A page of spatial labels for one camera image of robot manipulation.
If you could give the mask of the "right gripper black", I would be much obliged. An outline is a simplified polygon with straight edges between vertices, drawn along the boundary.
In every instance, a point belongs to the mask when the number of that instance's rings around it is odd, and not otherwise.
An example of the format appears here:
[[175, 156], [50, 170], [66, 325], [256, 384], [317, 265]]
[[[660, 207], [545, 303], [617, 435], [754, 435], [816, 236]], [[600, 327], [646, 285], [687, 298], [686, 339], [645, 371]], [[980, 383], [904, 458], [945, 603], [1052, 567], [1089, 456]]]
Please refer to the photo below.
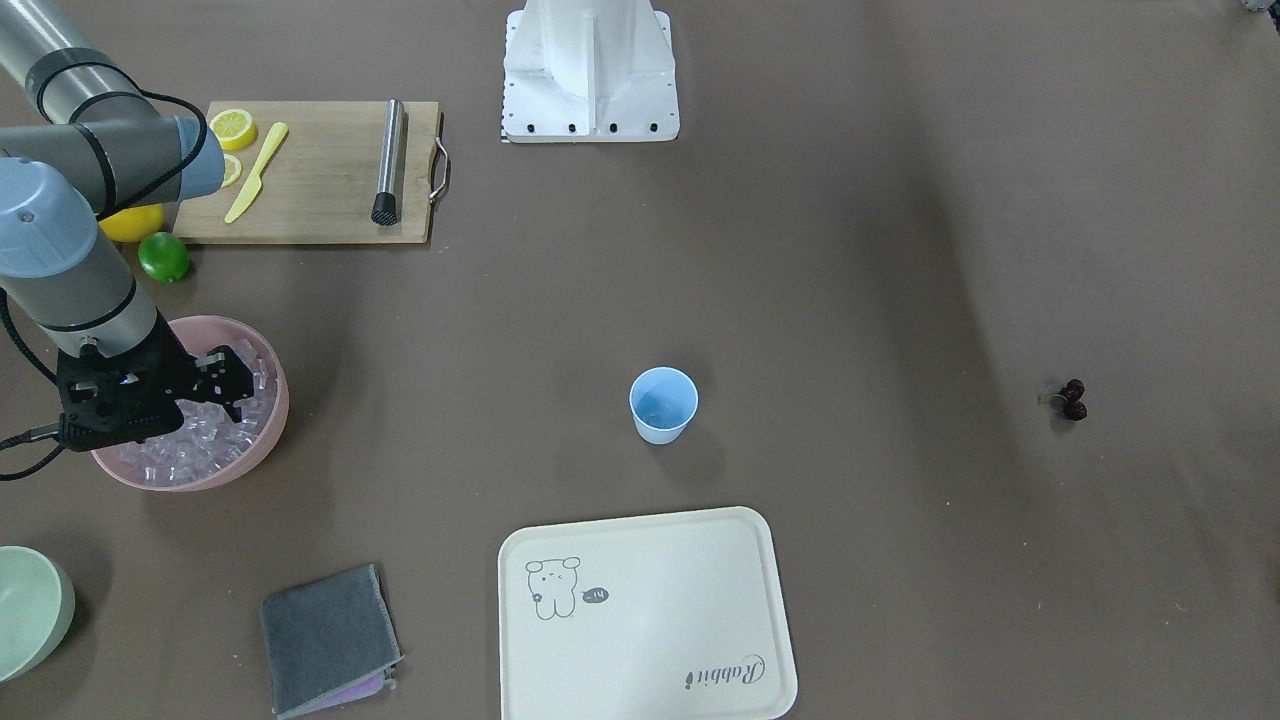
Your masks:
[[59, 352], [61, 402], [58, 439], [70, 451], [143, 442], [183, 427], [178, 404], [216, 404], [241, 421], [237, 402], [253, 396], [253, 373], [228, 345], [196, 357], [163, 318], [141, 343], [115, 357], [82, 345], [78, 356]]

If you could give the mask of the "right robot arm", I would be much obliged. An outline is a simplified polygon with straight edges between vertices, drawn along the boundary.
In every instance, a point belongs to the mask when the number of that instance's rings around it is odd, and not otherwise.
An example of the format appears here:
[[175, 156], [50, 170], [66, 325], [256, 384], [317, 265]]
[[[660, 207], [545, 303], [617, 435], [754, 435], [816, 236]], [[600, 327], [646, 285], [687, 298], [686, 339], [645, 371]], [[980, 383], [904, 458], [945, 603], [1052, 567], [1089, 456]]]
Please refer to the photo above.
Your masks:
[[180, 401], [241, 419], [252, 374], [227, 346], [195, 356], [100, 227], [221, 186], [223, 150], [197, 106], [143, 90], [51, 1], [5, 1], [3, 69], [42, 117], [3, 132], [3, 307], [56, 345], [44, 377], [60, 413], [3, 441], [84, 452], [177, 430]]

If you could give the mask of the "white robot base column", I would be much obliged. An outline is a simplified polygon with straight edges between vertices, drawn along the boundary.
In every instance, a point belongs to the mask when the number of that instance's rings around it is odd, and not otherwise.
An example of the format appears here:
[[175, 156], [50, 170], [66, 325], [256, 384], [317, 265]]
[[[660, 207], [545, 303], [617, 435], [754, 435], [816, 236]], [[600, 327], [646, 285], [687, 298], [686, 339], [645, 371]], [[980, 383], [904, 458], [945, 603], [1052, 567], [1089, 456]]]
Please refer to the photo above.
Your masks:
[[649, 1], [527, 1], [504, 23], [500, 140], [668, 142], [681, 129], [672, 23]]

